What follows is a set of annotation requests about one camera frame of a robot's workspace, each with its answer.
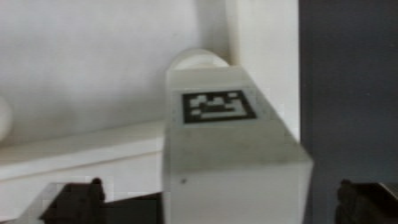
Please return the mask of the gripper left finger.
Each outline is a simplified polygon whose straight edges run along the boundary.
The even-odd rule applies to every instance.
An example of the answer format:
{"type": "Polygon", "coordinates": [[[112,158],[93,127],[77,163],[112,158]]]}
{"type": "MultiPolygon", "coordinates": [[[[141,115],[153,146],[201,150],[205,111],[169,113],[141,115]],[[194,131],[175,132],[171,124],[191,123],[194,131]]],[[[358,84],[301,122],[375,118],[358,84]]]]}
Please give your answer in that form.
{"type": "Polygon", "coordinates": [[[162,194],[105,201],[100,178],[68,183],[41,213],[45,224],[164,224],[162,194]]]}

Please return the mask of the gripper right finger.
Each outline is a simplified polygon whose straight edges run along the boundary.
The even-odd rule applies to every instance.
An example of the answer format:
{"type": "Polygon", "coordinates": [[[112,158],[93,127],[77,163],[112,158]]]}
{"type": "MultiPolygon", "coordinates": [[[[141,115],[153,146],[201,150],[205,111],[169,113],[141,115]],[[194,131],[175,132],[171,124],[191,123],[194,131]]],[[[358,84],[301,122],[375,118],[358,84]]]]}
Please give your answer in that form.
{"type": "Polygon", "coordinates": [[[398,224],[398,183],[342,181],[335,224],[398,224]]]}

